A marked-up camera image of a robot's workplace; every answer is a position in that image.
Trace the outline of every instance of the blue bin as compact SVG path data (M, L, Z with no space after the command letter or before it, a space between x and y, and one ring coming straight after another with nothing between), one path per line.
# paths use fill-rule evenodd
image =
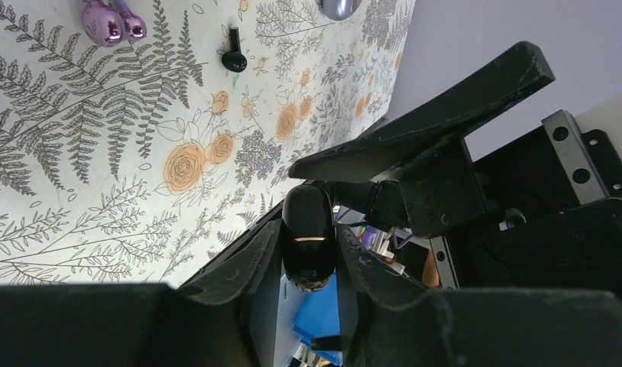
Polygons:
M293 320L293 331L302 336L302 343L311 347L311 339L340 334L338 319L338 287L335 274L325 289L307 294ZM334 365L342 365L340 352L314 352Z

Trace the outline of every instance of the glossy black ornament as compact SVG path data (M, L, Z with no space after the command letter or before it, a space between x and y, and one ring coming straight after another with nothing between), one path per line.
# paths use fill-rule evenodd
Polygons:
M223 54L221 63L226 69L234 73L240 73L246 70L248 66L246 56L241 53L239 28L237 27L230 27L230 51Z
M282 261L287 278L306 293L323 289L336 259L329 197L311 185L294 187L284 200L282 218L286 232Z

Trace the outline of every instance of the gold band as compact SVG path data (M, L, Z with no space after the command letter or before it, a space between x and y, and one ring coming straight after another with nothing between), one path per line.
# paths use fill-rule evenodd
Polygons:
M295 242L302 242L302 241L324 241L326 240L326 237L302 237L299 239L293 239L293 241Z

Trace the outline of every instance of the tablecloth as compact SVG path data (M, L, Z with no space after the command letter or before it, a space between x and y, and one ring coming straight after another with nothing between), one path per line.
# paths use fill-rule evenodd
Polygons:
M0 284L178 286L384 115L413 0L129 0L94 45L77 0L0 0ZM221 65L237 26L243 73Z

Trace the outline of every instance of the wall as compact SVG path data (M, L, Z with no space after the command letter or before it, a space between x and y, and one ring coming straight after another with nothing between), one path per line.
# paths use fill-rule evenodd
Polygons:
M417 0L386 117L427 102L518 41L541 47L557 80L468 136L474 159L552 112L578 114L622 92L622 0Z

